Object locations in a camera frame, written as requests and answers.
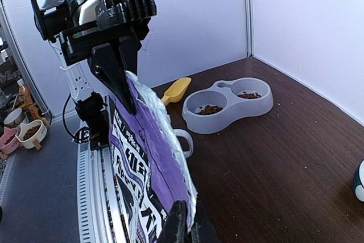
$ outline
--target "bottle cap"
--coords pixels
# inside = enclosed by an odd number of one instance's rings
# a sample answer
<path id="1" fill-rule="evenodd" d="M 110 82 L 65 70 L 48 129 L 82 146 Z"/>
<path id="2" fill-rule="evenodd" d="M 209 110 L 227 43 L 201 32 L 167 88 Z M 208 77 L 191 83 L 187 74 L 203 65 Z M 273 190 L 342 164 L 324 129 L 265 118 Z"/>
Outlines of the bottle cap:
<path id="1" fill-rule="evenodd" d="M 20 78 L 19 80 L 18 80 L 18 85 L 21 87 L 22 85 L 24 85 L 24 80 L 23 80 L 23 78 Z"/>

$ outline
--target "black cord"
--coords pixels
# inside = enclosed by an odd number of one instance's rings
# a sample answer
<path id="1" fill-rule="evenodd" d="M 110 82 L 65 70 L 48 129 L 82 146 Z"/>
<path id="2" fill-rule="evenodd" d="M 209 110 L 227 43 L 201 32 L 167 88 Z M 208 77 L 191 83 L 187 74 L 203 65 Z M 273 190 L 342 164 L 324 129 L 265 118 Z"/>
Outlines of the black cord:
<path id="1" fill-rule="evenodd" d="M 85 137 L 85 138 L 79 138 L 77 135 L 79 134 L 80 131 L 82 130 L 85 130 L 85 129 L 88 129 L 88 127 L 83 127 L 81 128 L 80 130 L 77 131 L 76 135 L 73 135 L 69 130 L 68 130 L 68 127 L 66 125 L 66 119 L 65 119 L 65 112 L 66 112 L 66 108 L 67 108 L 67 105 L 68 105 L 68 102 L 69 102 L 69 99 L 71 99 L 71 94 L 68 95 L 68 98 L 63 106 L 63 111 L 62 111 L 62 121 L 63 121 L 63 126 L 64 126 L 64 129 L 66 130 L 66 132 L 68 133 L 68 135 L 70 135 L 72 137 L 72 139 L 78 143 L 78 144 L 81 144 L 81 143 L 85 143 L 86 141 L 89 140 L 89 137 Z"/>

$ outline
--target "gray pet bowl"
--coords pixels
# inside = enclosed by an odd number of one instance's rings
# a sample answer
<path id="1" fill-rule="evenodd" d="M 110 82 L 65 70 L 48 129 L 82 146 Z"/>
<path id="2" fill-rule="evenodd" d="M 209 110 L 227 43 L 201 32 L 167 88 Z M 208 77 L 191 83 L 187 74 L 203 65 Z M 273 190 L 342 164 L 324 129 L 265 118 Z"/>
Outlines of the gray pet bowl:
<path id="1" fill-rule="evenodd" d="M 257 99 L 238 97 L 244 92 L 258 92 L 262 97 Z M 189 130 L 198 134 L 212 134 L 227 128 L 236 120 L 264 115 L 273 108 L 273 104 L 270 86 L 260 79 L 217 81 L 212 87 L 187 97 L 183 104 L 182 117 Z M 196 114 L 207 105 L 220 106 L 223 109 L 211 115 Z"/>

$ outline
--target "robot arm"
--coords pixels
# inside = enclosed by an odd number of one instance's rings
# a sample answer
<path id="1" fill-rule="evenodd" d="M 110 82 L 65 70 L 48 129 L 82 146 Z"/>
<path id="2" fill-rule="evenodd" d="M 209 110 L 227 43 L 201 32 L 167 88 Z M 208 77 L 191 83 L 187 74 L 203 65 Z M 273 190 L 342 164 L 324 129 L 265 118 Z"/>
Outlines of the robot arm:
<path id="1" fill-rule="evenodd" d="M 137 73 L 140 41 L 156 15 L 154 0 L 31 0 L 35 24 L 51 43 L 67 74 L 78 115 L 92 134 L 107 132 L 101 96 L 93 92 L 80 61 L 131 113 L 136 113 L 124 70 Z"/>

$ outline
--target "bowl of kibble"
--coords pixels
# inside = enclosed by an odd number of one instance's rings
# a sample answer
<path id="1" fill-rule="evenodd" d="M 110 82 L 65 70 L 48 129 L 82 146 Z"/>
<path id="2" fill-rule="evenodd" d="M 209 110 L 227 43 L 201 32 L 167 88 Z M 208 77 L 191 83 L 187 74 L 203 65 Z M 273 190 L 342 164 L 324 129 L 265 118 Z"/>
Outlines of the bowl of kibble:
<path id="1" fill-rule="evenodd" d="M 41 149 L 41 141 L 47 135 L 47 128 L 42 120 L 34 120 L 27 125 L 22 123 L 20 125 L 20 133 L 17 135 L 19 142 L 26 148 L 32 149 L 36 147 Z"/>
<path id="2" fill-rule="evenodd" d="M 182 116 L 189 130 L 212 134 L 236 120 L 264 115 L 273 108 L 273 104 L 270 86 L 260 79 L 221 80 L 188 96 Z"/>
<path id="3" fill-rule="evenodd" d="M 5 155 L 9 155 L 14 152 L 20 146 L 19 140 L 16 135 L 19 134 L 18 128 L 7 128 L 4 127 L 4 134 L 0 138 L 0 151 Z"/>

